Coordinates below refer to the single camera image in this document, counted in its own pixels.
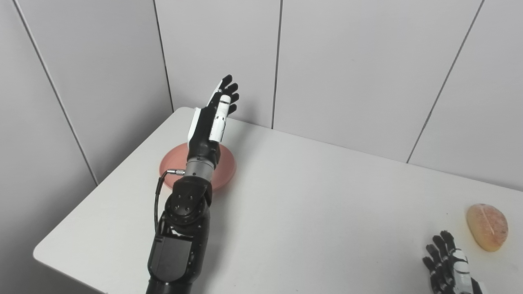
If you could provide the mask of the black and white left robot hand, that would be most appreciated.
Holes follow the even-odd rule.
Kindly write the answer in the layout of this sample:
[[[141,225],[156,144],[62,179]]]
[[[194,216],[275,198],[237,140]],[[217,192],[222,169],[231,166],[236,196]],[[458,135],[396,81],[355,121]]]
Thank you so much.
[[[228,74],[217,84],[207,106],[195,108],[188,134],[188,161],[202,159],[211,163],[214,169],[217,167],[228,116],[237,110],[238,87],[233,76]]]

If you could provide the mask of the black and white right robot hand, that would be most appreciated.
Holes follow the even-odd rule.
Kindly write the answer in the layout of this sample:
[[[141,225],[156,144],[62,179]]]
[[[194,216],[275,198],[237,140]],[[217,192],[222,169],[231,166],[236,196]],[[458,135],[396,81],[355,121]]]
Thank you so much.
[[[469,261],[462,249],[455,244],[454,236],[447,230],[433,236],[426,245],[422,262],[429,272],[430,289],[434,294],[487,294],[483,283],[472,278]]]

